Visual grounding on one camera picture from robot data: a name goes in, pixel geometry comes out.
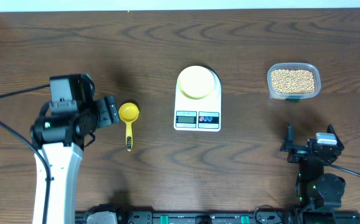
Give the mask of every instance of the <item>white scale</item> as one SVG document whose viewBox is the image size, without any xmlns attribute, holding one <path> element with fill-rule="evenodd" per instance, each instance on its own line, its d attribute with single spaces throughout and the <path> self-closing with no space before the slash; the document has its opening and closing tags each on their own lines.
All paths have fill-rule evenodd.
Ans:
<svg viewBox="0 0 360 224">
<path fill-rule="evenodd" d="M 173 127 L 179 131 L 220 131 L 222 85 L 217 75 L 204 67 L 184 69 L 176 83 Z"/>
</svg>

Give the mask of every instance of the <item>brown wood surface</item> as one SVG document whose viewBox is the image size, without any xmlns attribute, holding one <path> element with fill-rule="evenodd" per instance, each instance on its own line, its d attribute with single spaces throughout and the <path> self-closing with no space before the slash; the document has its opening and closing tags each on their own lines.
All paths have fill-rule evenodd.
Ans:
<svg viewBox="0 0 360 224">
<path fill-rule="evenodd" d="M 269 99 L 267 70 L 309 62 L 318 96 Z M 219 133 L 173 129 L 179 72 L 206 65 L 222 82 Z M 296 164 L 279 152 L 287 122 L 298 143 L 332 123 L 345 150 L 336 161 L 360 172 L 360 9 L 0 13 L 0 93 L 89 73 L 96 98 L 134 99 L 132 152 L 123 123 L 99 129 L 78 177 L 77 210 L 113 202 L 156 210 L 285 208 Z M 0 100 L 0 118 L 29 138 L 41 90 Z M 346 179 L 343 210 L 360 212 L 360 179 Z M 32 220 L 36 169 L 30 149 L 0 128 L 0 223 Z"/>
</svg>

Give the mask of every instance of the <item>scale control panel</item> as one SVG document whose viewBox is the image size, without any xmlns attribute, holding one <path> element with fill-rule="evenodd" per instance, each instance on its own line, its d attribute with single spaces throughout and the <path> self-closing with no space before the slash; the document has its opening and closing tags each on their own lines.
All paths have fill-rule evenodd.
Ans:
<svg viewBox="0 0 360 224">
<path fill-rule="evenodd" d="M 177 111 L 177 128 L 219 129 L 220 114 L 205 111 Z"/>
</svg>

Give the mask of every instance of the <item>clear plastic container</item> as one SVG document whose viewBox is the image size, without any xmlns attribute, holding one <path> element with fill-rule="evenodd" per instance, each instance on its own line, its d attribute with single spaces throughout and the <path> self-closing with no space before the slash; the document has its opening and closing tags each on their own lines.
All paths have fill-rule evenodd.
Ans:
<svg viewBox="0 0 360 224">
<path fill-rule="evenodd" d="M 291 93 L 280 93 L 277 92 L 272 83 L 272 72 L 274 70 L 278 69 L 287 69 L 287 70 L 306 70 L 313 74 L 313 79 L 315 82 L 315 91 L 313 93 L 304 93 L 304 94 L 291 94 Z M 305 98 L 311 98 L 318 94 L 318 92 L 321 90 L 321 81 L 320 81 L 320 74 L 318 73 L 318 70 L 313 65 L 310 65 L 308 63 L 278 63 L 273 65 L 269 71 L 267 72 L 267 84 L 268 84 L 268 90 L 270 92 L 270 98 L 273 99 L 279 99 L 279 100 L 285 100 L 285 99 L 305 99 Z"/>
</svg>

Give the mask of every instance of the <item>white wall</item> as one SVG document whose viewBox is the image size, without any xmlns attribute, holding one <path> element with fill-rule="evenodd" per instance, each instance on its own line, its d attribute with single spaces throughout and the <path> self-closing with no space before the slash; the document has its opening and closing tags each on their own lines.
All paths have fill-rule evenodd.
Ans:
<svg viewBox="0 0 360 224">
<path fill-rule="evenodd" d="M 0 0 L 0 12 L 360 7 L 360 0 Z"/>
</svg>

